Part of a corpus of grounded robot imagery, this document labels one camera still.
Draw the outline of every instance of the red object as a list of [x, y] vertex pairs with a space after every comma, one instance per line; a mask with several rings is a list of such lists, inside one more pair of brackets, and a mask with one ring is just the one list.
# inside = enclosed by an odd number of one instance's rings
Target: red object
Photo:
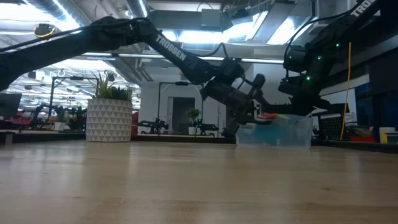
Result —
[[131, 115], [132, 125], [131, 125], [131, 135], [138, 135], [138, 113]]
[[376, 142], [372, 136], [350, 136], [348, 139], [355, 142]]
[[259, 119], [263, 120], [273, 120], [276, 119], [277, 115], [276, 114], [270, 114], [270, 113], [263, 113], [257, 116]]

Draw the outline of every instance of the yellow cable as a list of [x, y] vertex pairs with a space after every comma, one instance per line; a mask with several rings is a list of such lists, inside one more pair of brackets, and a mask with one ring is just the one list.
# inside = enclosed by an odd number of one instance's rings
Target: yellow cable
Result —
[[343, 133], [346, 126], [346, 113], [347, 113], [347, 101], [348, 101], [348, 89], [349, 89], [349, 81], [351, 80], [351, 42], [348, 46], [348, 80], [347, 80], [347, 91], [346, 91], [346, 103], [344, 105], [344, 114], [343, 114], [343, 127], [341, 127], [340, 140], [343, 139]]

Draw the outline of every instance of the ceiling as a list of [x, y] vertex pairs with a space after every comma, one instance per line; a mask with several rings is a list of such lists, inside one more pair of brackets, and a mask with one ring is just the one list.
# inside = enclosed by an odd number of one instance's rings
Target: ceiling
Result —
[[[58, 11], [46, 11], [39, 7], [37, 2], [49, 4], [59, 3]], [[126, 2], [133, 5], [134, 12], [129, 11]], [[347, 0], [333, 0], [324, 11], [338, 12], [337, 6]], [[210, 15], [219, 14], [221, 22], [218, 30], [208, 31], [201, 26], [204, 23], [206, 10]], [[247, 15], [252, 21], [233, 25], [239, 9], [247, 8]], [[164, 30], [164, 34], [171, 40], [183, 42], [183, 48], [196, 54], [208, 54], [220, 42], [227, 42], [226, 49], [230, 57], [241, 58], [276, 58], [282, 59], [285, 50], [284, 44], [312, 16], [311, 0], [298, 1], [230, 1], [210, 0], [182, 1], [182, 0], [0, 0], [0, 47], [25, 42], [35, 38], [33, 29], [39, 23], [55, 24], [60, 30], [74, 29], [87, 26], [105, 16], [129, 18], [131, 14], [144, 13], [154, 25]], [[295, 41], [304, 43], [311, 36], [310, 28], [301, 34]], [[136, 44], [121, 47], [121, 53], [157, 54], [146, 44]], [[215, 56], [224, 57], [219, 51]], [[166, 60], [140, 58], [101, 58], [77, 57], [40, 69], [36, 79], [28, 78], [25, 74], [16, 80], [8, 92], [21, 92], [24, 97], [21, 106], [28, 108], [49, 101], [52, 77], [62, 70], [64, 77], [81, 75], [93, 78], [103, 75], [105, 71], [115, 73], [117, 85], [134, 90], [136, 109], [139, 109], [140, 89], [142, 82], [174, 82], [181, 79], [180, 70]], [[95, 92], [93, 85], [88, 82], [65, 80], [55, 90], [56, 101], [64, 106], [86, 105], [86, 99]], [[74, 96], [67, 100], [65, 96]]]

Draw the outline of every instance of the green plant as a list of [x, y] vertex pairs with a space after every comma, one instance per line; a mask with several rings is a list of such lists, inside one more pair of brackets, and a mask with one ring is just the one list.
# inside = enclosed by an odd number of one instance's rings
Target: green plant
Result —
[[122, 90], [120, 87], [116, 88], [112, 86], [108, 88], [108, 95], [109, 99], [131, 101], [132, 91]]
[[199, 117], [200, 115], [200, 110], [195, 109], [195, 108], [189, 108], [186, 111], [187, 116], [192, 120], [192, 124], [196, 121], [196, 119]]
[[108, 87], [109, 77], [112, 75], [111, 72], [106, 73], [105, 79], [102, 78], [101, 74], [99, 75], [99, 83], [94, 98], [131, 101], [132, 91], [112, 86], [115, 83]]

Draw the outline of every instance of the computer monitor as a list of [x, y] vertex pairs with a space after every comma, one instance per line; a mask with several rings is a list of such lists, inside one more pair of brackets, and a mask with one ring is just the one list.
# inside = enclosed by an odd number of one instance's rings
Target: computer monitor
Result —
[[21, 97], [20, 93], [0, 93], [0, 116], [4, 118], [15, 116], [18, 113]]

